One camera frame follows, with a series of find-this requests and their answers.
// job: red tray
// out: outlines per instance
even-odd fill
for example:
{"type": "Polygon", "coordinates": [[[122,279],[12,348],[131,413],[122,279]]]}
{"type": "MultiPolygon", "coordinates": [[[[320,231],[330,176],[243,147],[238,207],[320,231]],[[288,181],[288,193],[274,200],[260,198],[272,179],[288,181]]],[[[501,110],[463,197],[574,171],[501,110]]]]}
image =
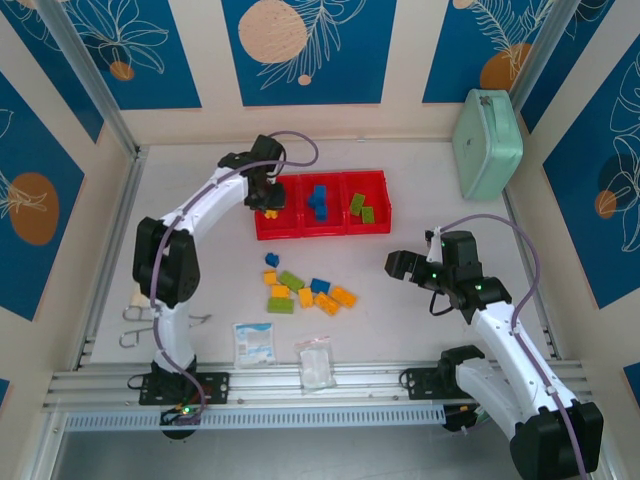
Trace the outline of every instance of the red tray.
{"type": "Polygon", "coordinates": [[[391,202],[382,170],[280,175],[287,203],[278,218],[267,219],[256,212],[258,240],[361,235],[391,232],[391,202]],[[318,222],[308,200],[316,185],[327,187],[326,222],[318,222]],[[365,196],[365,206],[373,207],[375,222],[365,225],[360,216],[351,215],[349,206],[355,193],[365,196]]]}

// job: mint green case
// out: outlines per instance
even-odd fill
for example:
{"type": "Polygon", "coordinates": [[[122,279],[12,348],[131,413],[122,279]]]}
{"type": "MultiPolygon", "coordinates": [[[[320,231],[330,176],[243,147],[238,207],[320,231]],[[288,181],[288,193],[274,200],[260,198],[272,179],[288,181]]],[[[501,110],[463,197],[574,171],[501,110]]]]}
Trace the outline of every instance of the mint green case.
{"type": "Polygon", "coordinates": [[[507,92],[471,90],[453,133],[462,196],[467,200],[498,197],[516,171],[522,150],[507,92]]]}

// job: blue toy block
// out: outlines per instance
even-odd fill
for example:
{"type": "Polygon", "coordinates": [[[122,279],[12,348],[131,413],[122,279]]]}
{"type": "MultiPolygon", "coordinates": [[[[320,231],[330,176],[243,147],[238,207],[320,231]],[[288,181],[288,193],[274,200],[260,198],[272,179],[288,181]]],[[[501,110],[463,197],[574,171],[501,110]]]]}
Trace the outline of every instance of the blue toy block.
{"type": "Polygon", "coordinates": [[[316,207],[316,222],[326,222],[329,216],[326,205],[316,207]]]}
{"type": "Polygon", "coordinates": [[[316,185],[313,187],[313,196],[320,205],[326,205],[327,203],[327,186],[316,185]]]}
{"type": "Polygon", "coordinates": [[[329,287],[331,283],[325,282],[324,280],[320,280],[319,278],[314,278],[311,280],[311,291],[313,293],[326,293],[329,295],[329,287]]]}
{"type": "Polygon", "coordinates": [[[313,194],[309,197],[307,202],[309,208],[316,209],[327,204],[327,186],[316,185],[313,187],[313,194]]]}
{"type": "Polygon", "coordinates": [[[267,265],[273,268],[277,268],[280,264],[280,257],[275,253],[267,253],[267,256],[264,257],[264,261],[267,262],[267,265]]]}

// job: plastic bag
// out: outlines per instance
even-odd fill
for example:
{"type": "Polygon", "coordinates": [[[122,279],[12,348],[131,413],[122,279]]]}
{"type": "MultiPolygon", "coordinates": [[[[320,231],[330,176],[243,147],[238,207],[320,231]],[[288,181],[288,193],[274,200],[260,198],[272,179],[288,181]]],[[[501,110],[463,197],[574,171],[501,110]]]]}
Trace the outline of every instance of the plastic bag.
{"type": "Polygon", "coordinates": [[[272,323],[235,324],[233,333],[236,342],[236,367],[261,367],[276,363],[272,323]]]}
{"type": "Polygon", "coordinates": [[[329,337],[296,343],[300,364],[300,382],[305,391],[335,387],[333,354],[329,337]]]}

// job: yellow toy block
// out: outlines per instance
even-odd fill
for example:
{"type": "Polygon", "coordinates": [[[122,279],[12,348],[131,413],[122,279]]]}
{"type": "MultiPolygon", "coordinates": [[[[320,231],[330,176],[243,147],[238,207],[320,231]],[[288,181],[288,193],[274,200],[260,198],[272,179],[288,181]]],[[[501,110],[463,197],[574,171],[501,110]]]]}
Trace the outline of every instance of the yellow toy block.
{"type": "Polygon", "coordinates": [[[316,295],[315,304],[328,315],[335,315],[340,310],[340,305],[327,294],[320,292],[316,295]]]}
{"type": "Polygon", "coordinates": [[[313,294],[311,288],[301,288],[298,290],[298,296],[300,297],[300,305],[302,308],[313,307],[313,294]]]}
{"type": "Polygon", "coordinates": [[[267,270],[264,272],[265,285],[276,285],[278,283],[278,274],[275,270],[267,270]]]}
{"type": "Polygon", "coordinates": [[[331,290],[331,298],[347,308],[351,308],[356,304],[356,296],[342,287],[334,287],[331,290]]]}
{"type": "Polygon", "coordinates": [[[274,298],[289,298],[289,287],[286,285],[271,285],[271,296],[274,298]]]}

